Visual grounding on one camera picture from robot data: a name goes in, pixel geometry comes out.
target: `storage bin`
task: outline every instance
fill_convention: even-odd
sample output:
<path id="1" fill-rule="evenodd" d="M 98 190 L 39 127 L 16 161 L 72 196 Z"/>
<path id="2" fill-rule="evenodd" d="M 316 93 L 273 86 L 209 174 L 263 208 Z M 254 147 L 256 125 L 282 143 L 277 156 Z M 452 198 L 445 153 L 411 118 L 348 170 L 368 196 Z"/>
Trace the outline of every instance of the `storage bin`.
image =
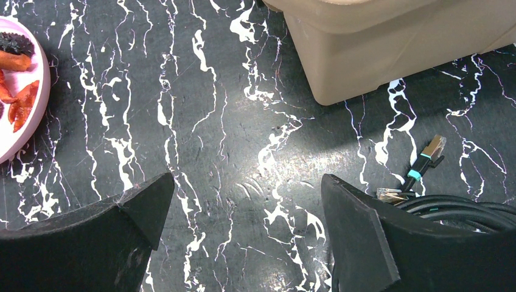
<path id="1" fill-rule="evenodd" d="M 516 0 L 264 2 L 283 11 L 322 105 L 516 41 Z"/>

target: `pink plate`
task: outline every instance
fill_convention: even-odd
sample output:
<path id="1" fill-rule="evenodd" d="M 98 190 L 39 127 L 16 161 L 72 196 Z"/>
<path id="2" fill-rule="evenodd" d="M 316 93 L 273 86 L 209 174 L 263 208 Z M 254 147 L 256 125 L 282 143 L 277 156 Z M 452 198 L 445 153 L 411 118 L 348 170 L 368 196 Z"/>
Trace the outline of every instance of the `pink plate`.
<path id="1" fill-rule="evenodd" d="M 34 44 L 32 65 L 28 71 L 12 72 L 4 70 L 5 84 L 10 90 L 12 96 L 15 96 L 28 84 L 36 80 L 40 81 L 36 101 L 34 101 L 34 106 L 32 107 L 29 118 L 25 122 L 25 125 L 23 125 L 23 127 L 16 133 L 13 133 L 13 125 L 9 123 L 9 118 L 7 117 L 9 105 L 0 105 L 0 108 L 2 106 L 4 108 L 0 117 L 0 163 L 2 163 L 11 158 L 20 148 L 23 147 L 25 143 L 27 143 L 41 122 L 47 107 L 50 93 L 50 71 L 45 53 L 36 38 L 25 26 L 13 18 L 0 16 L 0 32 L 14 32 L 20 35 L 25 35 Z"/>

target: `black marble table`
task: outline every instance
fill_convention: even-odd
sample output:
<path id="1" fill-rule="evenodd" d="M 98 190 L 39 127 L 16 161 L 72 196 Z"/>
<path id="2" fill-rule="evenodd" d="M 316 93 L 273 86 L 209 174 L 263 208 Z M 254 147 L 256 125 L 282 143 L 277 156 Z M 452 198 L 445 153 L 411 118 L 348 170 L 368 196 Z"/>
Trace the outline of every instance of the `black marble table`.
<path id="1" fill-rule="evenodd" d="M 329 291 L 324 173 L 514 204 L 516 47 L 334 106 L 313 99 L 281 14 L 251 1 L 7 1 L 52 71 L 46 115 L 0 165 L 17 229 L 170 171 L 177 191 L 143 291 Z"/>

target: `teal band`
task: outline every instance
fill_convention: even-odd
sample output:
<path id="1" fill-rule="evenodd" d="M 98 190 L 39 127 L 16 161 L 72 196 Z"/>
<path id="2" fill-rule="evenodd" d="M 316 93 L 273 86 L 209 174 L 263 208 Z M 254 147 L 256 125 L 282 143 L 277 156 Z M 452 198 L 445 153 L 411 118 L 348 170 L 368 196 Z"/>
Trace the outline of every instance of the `teal band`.
<path id="1" fill-rule="evenodd" d="M 415 178 L 416 181 L 419 181 L 421 179 L 421 174 L 413 169 L 411 169 L 408 174 L 407 174 L 408 177 L 410 178 Z"/>

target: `blackberry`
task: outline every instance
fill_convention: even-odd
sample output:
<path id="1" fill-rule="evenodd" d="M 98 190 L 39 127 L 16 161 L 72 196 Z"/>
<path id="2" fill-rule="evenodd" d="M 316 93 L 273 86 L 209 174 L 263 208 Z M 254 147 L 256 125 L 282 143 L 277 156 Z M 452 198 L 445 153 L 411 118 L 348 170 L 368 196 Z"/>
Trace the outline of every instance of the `blackberry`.
<path id="1" fill-rule="evenodd" d="M 15 55 L 25 54 L 32 57 L 34 54 L 34 44 L 24 35 L 17 33 L 0 33 L 0 50 Z"/>

